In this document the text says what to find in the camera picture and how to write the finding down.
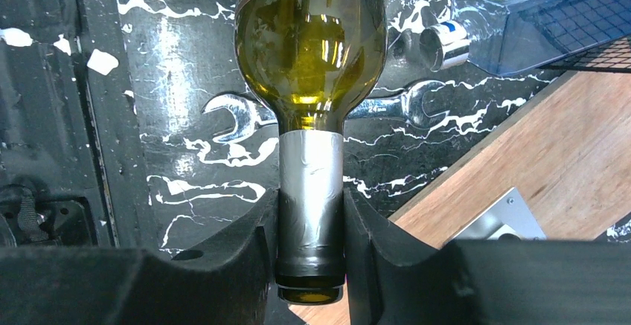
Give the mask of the silver combination wrench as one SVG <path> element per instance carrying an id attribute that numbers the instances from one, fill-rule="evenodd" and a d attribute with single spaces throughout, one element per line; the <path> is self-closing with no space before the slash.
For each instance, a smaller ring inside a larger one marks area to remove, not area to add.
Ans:
<path id="1" fill-rule="evenodd" d="M 385 118 L 402 121 L 417 129 L 428 129 L 439 121 L 439 117 L 447 113 L 446 110 L 432 112 L 429 108 L 429 95 L 444 86 L 445 84 L 438 80 L 417 80 L 396 94 L 363 100 L 346 118 Z M 201 113 L 205 115 L 222 109 L 232 117 L 233 127 L 213 136 L 212 140 L 217 144 L 244 141 L 257 130 L 278 123 L 274 112 L 252 94 L 217 94 L 203 105 Z"/>

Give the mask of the blue label clear bottle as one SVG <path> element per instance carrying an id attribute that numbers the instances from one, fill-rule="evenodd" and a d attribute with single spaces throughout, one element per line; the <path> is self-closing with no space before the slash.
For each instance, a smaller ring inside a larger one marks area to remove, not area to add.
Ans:
<path id="1" fill-rule="evenodd" d="M 469 62 L 506 77 L 533 69 L 527 52 L 531 36 L 519 13 L 534 0 L 451 0 L 450 17 L 428 26 L 419 37 L 426 67 L 441 71 Z"/>

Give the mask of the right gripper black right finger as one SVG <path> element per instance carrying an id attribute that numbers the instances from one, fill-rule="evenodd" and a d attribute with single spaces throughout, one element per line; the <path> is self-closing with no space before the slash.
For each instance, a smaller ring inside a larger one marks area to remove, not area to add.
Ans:
<path id="1" fill-rule="evenodd" d="M 630 246 L 416 239 L 344 193 L 352 324 L 628 324 Z"/>

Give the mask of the dark bottle silver cap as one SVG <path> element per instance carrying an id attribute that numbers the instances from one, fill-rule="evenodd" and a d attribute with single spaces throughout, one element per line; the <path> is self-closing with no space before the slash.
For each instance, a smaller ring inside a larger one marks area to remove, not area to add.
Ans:
<path id="1" fill-rule="evenodd" d="M 278 121 L 278 296 L 335 303 L 346 273 L 344 122 L 384 68 L 385 0 L 237 0 L 234 50 Z"/>

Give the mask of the grey metal bracket stand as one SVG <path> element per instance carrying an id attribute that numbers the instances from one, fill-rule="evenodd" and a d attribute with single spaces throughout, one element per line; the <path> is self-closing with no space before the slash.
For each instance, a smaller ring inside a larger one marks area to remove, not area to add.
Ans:
<path id="1" fill-rule="evenodd" d="M 546 239 L 516 187 L 487 207 L 451 239 Z"/>

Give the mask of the brown wooden board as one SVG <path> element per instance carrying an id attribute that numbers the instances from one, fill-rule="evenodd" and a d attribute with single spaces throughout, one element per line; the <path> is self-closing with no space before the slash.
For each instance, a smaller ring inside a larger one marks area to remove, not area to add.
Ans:
<path id="1" fill-rule="evenodd" d="M 553 239 L 594 239 L 627 216 L 630 76 L 558 77 L 391 221 L 440 246 L 511 188 Z"/>

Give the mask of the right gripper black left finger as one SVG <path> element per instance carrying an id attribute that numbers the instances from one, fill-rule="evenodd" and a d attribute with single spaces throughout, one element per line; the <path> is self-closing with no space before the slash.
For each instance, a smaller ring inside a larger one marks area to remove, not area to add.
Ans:
<path id="1" fill-rule="evenodd" d="M 1 221 L 3 324 L 263 324 L 277 192 L 165 260 L 141 248 L 17 245 Z"/>

